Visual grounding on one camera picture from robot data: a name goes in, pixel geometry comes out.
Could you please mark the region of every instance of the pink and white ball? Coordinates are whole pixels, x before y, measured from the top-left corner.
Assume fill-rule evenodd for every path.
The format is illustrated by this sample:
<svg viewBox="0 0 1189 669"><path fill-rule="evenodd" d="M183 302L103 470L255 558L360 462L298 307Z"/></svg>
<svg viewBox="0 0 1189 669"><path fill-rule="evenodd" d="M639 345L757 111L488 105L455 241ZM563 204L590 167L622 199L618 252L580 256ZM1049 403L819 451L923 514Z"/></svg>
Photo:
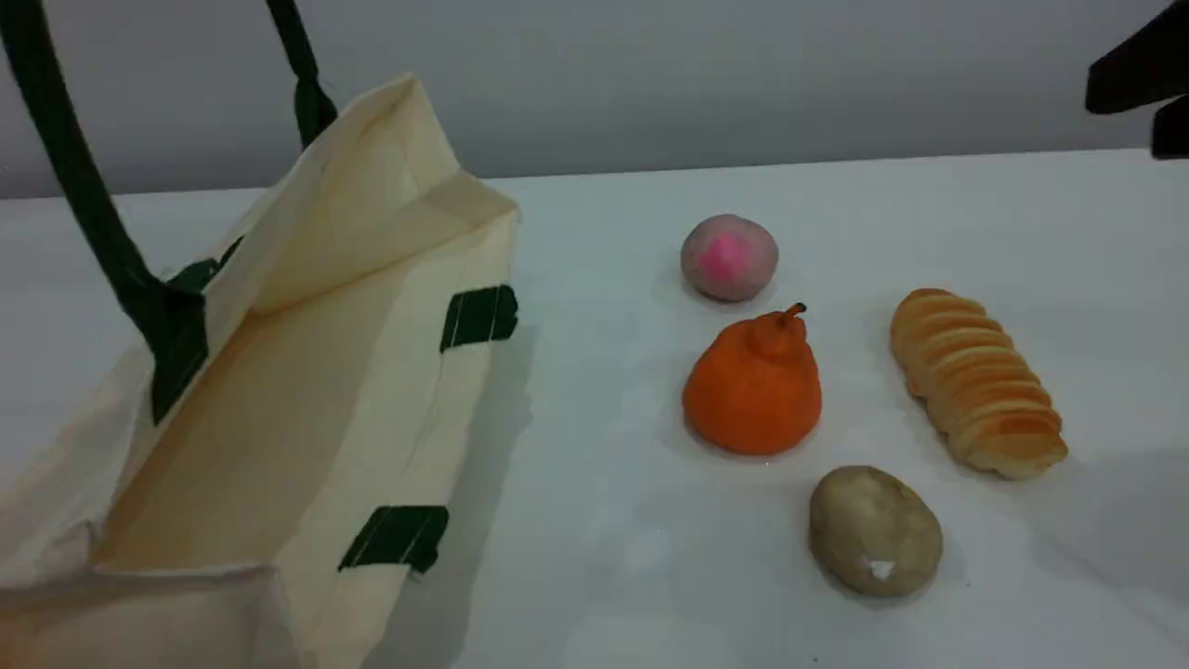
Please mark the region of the pink and white ball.
<svg viewBox="0 0 1189 669"><path fill-rule="evenodd" d="M681 244L681 273L719 299L754 297L776 271L776 240L754 220L735 214L707 217Z"/></svg>

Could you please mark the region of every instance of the green fabric tab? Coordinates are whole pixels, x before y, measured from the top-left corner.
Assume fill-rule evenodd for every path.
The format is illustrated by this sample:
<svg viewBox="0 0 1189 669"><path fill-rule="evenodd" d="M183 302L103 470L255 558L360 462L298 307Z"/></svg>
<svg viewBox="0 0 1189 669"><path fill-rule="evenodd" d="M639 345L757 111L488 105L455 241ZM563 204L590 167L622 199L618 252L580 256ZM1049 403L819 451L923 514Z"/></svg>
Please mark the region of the green fabric tab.
<svg viewBox="0 0 1189 669"><path fill-rule="evenodd" d="M518 308L516 292L508 284L458 292L446 309L440 351L511 337Z"/></svg>
<svg viewBox="0 0 1189 669"><path fill-rule="evenodd" d="M228 246L226 251L224 251L224 254L218 260L214 258L207 258L185 265L182 267L182 271L178 271L169 279L169 284L188 292L201 292L206 289L207 283L210 283L210 279L219 273L219 270L227 264L227 260L231 259L231 255L235 252L235 248L239 247L239 242L243 240L243 236L235 239L235 241Z"/></svg>
<svg viewBox="0 0 1189 669"><path fill-rule="evenodd" d="M268 0L272 23L281 34L285 48L289 67L297 76L297 88L294 90L294 112L297 115L297 130L301 132L302 146L309 146L317 135L339 116L334 102L327 97L317 83L317 61L301 23L301 14L294 0Z"/></svg>
<svg viewBox="0 0 1189 669"><path fill-rule="evenodd" d="M206 361L206 302L153 276L125 232L75 116L42 4L0 0L0 37L78 227L152 352L152 415L161 422Z"/></svg>
<svg viewBox="0 0 1189 669"><path fill-rule="evenodd" d="M408 564L424 574L438 562L438 542L448 523L445 506L382 506L351 542L339 572L364 564Z"/></svg>

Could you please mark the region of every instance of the toy fruit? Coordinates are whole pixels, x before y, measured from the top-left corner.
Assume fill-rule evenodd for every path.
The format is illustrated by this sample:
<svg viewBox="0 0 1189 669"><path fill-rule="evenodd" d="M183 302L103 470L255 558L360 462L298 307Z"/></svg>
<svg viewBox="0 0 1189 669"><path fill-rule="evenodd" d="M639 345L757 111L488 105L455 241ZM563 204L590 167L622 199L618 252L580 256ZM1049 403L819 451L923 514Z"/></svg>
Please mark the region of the toy fruit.
<svg viewBox="0 0 1189 669"><path fill-rule="evenodd" d="M822 416L817 362L798 302L729 324L702 354L681 396L690 427L741 455L795 447Z"/></svg>
<svg viewBox="0 0 1189 669"><path fill-rule="evenodd" d="M776 240L760 223L735 214L707 217L681 244L681 272L711 297L751 298L776 271Z"/></svg>
<svg viewBox="0 0 1189 669"><path fill-rule="evenodd" d="M901 597L942 560L942 526L908 486L874 467L841 467L810 498L810 551L849 588Z"/></svg>

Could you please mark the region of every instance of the toy food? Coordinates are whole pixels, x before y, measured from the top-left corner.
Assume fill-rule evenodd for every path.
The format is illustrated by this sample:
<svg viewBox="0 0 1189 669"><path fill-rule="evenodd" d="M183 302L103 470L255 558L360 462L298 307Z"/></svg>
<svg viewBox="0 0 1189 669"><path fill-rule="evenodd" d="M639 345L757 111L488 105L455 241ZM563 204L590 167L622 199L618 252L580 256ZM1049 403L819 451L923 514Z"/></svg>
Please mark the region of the toy food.
<svg viewBox="0 0 1189 669"><path fill-rule="evenodd" d="M906 595L942 560L942 526L908 486L874 467L841 467L810 498L810 551L847 587Z"/></svg>
<svg viewBox="0 0 1189 669"><path fill-rule="evenodd" d="M741 455L795 447L822 416L817 362L798 302L729 324L698 359L681 404L690 427Z"/></svg>
<svg viewBox="0 0 1189 669"><path fill-rule="evenodd" d="M958 462L1027 479L1069 453L1052 400L979 302L913 290L892 316L892 352Z"/></svg>
<svg viewBox="0 0 1189 669"><path fill-rule="evenodd" d="M776 271L776 240L734 214L707 217L681 245L681 272L703 292L737 302L755 296Z"/></svg>

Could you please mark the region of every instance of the toy orange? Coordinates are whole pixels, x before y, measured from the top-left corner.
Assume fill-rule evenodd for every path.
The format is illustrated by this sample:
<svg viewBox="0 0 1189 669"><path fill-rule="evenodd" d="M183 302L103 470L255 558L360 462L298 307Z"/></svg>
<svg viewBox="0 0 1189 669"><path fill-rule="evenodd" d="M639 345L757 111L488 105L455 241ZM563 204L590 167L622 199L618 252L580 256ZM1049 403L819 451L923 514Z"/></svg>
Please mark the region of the toy orange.
<svg viewBox="0 0 1189 669"><path fill-rule="evenodd" d="M822 416L817 362L805 340L805 310L741 320L718 334L685 383L685 418L710 442L741 455L795 447Z"/></svg>

